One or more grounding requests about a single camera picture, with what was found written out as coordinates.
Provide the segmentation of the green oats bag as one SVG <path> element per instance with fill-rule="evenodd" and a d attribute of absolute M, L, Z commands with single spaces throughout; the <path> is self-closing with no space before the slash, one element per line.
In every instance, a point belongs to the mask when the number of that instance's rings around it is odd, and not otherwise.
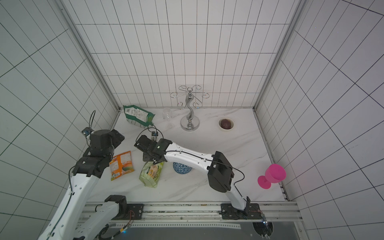
<path fill-rule="evenodd" d="M 158 186 L 163 166 L 164 162 L 158 164 L 146 162 L 140 173 L 139 180 L 145 185 L 145 187 L 156 188 Z"/>

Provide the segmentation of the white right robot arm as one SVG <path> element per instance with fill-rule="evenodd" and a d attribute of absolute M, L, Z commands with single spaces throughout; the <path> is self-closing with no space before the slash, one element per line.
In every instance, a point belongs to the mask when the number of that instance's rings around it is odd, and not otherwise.
<path fill-rule="evenodd" d="M 178 163 L 188 166 L 206 174 L 210 187 L 220 193 L 226 194 L 239 215 L 244 217 L 250 214 L 251 201 L 244 198 L 236 187 L 235 168 L 225 155 L 216 151 L 214 154 L 199 153 L 170 140 L 151 140 L 147 136 L 140 136 L 135 147 L 142 151 L 154 164 L 162 162 Z"/>

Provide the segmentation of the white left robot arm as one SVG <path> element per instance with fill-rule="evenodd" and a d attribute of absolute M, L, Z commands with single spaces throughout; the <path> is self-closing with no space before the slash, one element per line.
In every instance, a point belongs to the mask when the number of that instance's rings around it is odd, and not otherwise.
<path fill-rule="evenodd" d="M 116 130 L 98 130 L 90 134 L 90 146 L 69 172 L 70 186 L 40 235 L 41 240 L 92 240 L 112 219 L 127 216 L 126 197 L 111 195 L 94 215 L 77 226 L 91 192 L 124 139 Z"/>

